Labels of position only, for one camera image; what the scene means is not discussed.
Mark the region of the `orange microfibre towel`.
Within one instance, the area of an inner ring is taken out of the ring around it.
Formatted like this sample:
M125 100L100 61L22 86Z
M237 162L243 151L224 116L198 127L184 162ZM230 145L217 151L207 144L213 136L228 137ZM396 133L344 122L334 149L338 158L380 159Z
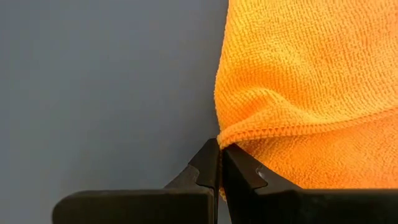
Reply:
M398 189L398 0L229 0L215 108L307 189Z

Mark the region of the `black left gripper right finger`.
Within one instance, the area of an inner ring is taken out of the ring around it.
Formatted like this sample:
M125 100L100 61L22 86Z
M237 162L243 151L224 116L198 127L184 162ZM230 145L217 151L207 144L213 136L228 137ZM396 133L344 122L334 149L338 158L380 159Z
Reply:
M222 166L232 224L398 224L398 189L303 189L235 144Z

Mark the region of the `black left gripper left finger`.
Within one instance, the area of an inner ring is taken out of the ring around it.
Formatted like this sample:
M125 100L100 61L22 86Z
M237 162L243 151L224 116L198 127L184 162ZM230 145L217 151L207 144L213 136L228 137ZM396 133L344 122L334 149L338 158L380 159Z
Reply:
M162 189L88 190L61 199L53 224L217 224L220 149L209 139Z

